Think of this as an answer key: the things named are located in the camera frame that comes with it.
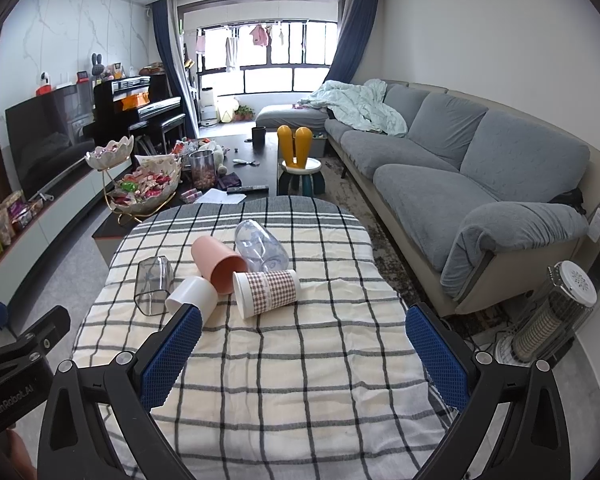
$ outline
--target metal screw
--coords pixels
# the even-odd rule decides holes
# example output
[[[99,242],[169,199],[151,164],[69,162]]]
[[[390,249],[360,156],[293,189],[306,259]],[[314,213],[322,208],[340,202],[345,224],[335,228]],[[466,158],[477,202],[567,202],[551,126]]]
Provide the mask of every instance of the metal screw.
[[[478,361],[481,365],[490,365],[493,362],[493,357],[487,352],[478,352],[475,355],[475,360]]]
[[[73,364],[71,361],[69,361],[69,359],[65,359],[64,361],[62,361],[62,362],[61,362],[61,363],[58,365],[58,371],[59,371],[60,373],[63,373],[63,374],[64,374],[65,372],[68,372],[69,370],[71,370],[71,367],[72,367],[73,365],[74,365],[74,364]]]
[[[133,358],[134,356],[131,352],[120,352],[118,355],[116,355],[116,362],[119,365],[126,365]]]
[[[543,359],[540,359],[538,360],[538,362],[536,362],[536,368],[541,372],[548,372],[549,370],[551,370],[549,363]]]

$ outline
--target checkered paper cup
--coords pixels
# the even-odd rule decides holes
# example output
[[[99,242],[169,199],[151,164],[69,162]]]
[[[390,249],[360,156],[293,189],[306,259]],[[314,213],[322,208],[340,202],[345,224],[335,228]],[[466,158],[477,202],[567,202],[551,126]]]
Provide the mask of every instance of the checkered paper cup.
[[[234,272],[234,293],[243,319],[296,301],[300,280],[294,270]]]

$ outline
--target remote control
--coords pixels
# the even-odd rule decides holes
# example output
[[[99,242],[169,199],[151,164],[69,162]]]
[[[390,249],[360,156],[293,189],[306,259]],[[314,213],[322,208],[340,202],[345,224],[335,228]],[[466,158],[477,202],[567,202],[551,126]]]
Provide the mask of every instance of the remote control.
[[[230,187],[226,190],[227,195],[233,193],[254,193],[258,191],[268,191],[269,186],[242,186],[242,187]]]

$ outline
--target jar of nuts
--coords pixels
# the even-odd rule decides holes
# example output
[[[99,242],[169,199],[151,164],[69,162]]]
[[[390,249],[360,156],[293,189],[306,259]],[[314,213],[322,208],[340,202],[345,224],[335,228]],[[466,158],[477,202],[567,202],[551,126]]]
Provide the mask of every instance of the jar of nuts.
[[[191,164],[191,179],[193,187],[200,191],[206,191],[216,186],[216,164],[214,162],[214,152],[205,150],[195,152],[189,155]]]

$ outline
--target window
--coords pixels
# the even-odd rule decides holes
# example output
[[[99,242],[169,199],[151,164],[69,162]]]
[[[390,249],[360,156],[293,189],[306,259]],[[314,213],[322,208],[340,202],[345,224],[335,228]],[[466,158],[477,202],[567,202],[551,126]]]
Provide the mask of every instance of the window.
[[[333,62],[338,26],[333,22],[286,20],[261,23],[268,46],[253,44],[256,23],[204,28],[205,55],[198,57],[200,88],[217,96],[259,92],[312,92]],[[239,72],[226,71],[226,39],[238,38]]]

